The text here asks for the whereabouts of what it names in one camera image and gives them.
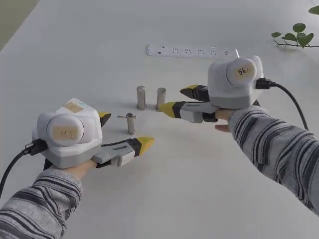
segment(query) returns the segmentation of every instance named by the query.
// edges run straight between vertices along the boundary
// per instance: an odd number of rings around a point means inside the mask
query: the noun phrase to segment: plant stem
[[[297,45],[292,45],[292,44],[288,44],[286,41],[285,43],[278,43],[275,39],[274,39],[274,42],[278,45],[278,46],[294,46],[294,47],[301,47],[299,46],[298,44]],[[316,47],[319,47],[319,46],[310,46],[308,44],[308,46],[305,46],[305,47],[309,47],[309,48],[316,48]]]

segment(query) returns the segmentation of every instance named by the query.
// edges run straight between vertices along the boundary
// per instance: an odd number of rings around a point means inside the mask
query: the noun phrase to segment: label with number
[[[76,104],[74,104],[73,102],[68,102],[64,105],[65,108],[67,108],[68,110],[72,111],[73,113],[78,113],[80,111],[83,110],[82,107],[77,106]]]
[[[54,140],[76,140],[78,138],[78,130],[75,126],[53,126]]]
[[[242,78],[253,77],[254,70],[252,64],[246,64],[235,71],[236,79],[240,80]]]

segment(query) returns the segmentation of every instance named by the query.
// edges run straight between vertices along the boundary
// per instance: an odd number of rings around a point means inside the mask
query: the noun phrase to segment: green leaf
[[[311,40],[313,39],[314,34],[310,33],[309,35],[302,35],[302,34],[298,34],[297,35],[297,40],[300,44],[300,46],[302,48],[304,48],[305,46],[307,46],[309,44],[309,42],[311,42]]]
[[[274,32],[273,34],[271,34],[271,36],[272,36],[273,38],[276,38],[276,37],[281,36],[281,33],[280,33],[280,32]]]
[[[293,35],[292,33],[287,33],[285,36],[282,37],[282,39],[297,42],[295,35]]]
[[[308,12],[311,14],[319,15],[319,6],[314,6],[310,8]]]
[[[304,34],[303,32],[300,32],[297,34],[297,40],[298,40],[298,37],[303,37],[303,36],[306,36],[306,34]]]
[[[296,23],[294,26],[293,26],[293,30],[294,32],[302,32],[304,31],[306,28],[306,25],[303,24],[303,23]]]

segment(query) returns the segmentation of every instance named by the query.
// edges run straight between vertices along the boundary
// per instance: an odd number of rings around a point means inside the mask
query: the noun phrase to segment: metal rod
[[[127,116],[117,116],[117,118],[127,118]]]
[[[128,122],[128,134],[129,135],[135,134],[135,128],[134,128],[134,119],[135,118],[134,118],[134,116],[131,113],[127,113],[126,114],[126,120]]]
[[[165,96],[166,96],[166,89],[163,87],[158,88],[158,102],[156,104],[156,110],[160,112],[159,105],[165,104]]]
[[[146,109],[146,100],[145,100],[145,87],[138,86],[136,88],[138,94],[138,109],[143,111]]]

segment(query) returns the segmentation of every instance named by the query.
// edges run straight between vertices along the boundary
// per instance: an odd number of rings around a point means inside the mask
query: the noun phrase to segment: striped sleeve
[[[236,111],[228,124],[255,167],[319,216],[319,141],[315,135],[271,118],[257,106]]]
[[[59,169],[47,169],[28,188],[15,193],[0,210],[0,238],[59,239],[66,220],[82,198],[79,179]]]

